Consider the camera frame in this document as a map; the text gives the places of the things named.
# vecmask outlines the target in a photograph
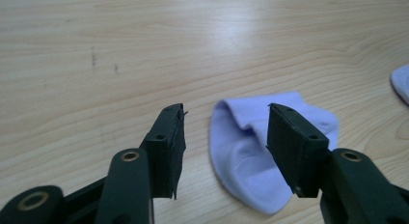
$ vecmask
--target light wood surface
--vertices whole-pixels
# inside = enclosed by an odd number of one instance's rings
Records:
[[[322,223],[319,199],[251,210],[217,181],[209,120],[222,98],[299,91],[341,122],[339,147],[409,189],[409,0],[0,0],[0,207],[28,188],[65,194],[138,147],[183,102],[177,200],[156,223]]]

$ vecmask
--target wood grain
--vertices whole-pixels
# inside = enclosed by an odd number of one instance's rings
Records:
[[[318,199],[247,208],[208,157],[218,100],[284,91],[335,113],[339,147],[409,189],[409,110],[390,83],[408,17],[409,0],[0,0],[0,207],[103,177],[183,102],[178,199],[154,201],[157,223],[322,223]]]

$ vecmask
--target sock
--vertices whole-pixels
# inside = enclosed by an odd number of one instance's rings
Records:
[[[409,104],[409,65],[401,67],[392,72],[392,86],[398,95]]]
[[[270,103],[289,106],[337,146],[339,122],[335,115],[305,103],[296,92],[228,98],[219,101],[210,124],[210,158],[221,184],[247,206],[273,214],[291,197],[273,156],[266,149]]]

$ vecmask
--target dark mark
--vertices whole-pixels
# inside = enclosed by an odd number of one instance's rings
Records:
[[[91,61],[93,64],[93,73],[95,73],[95,70],[96,70],[96,56],[94,53],[94,49],[95,49],[94,47],[91,48]]]
[[[120,75],[120,71],[118,70],[118,64],[114,64],[114,71],[116,75]]]

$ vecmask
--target fabric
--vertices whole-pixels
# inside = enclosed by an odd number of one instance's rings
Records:
[[[266,149],[270,103],[289,106],[337,146],[339,122],[335,115],[308,105],[296,92],[228,98],[213,110],[210,125],[210,158],[217,177],[230,194],[247,206],[273,214],[283,208],[291,190]]]
[[[397,94],[409,105],[409,65],[393,71],[391,82]]]

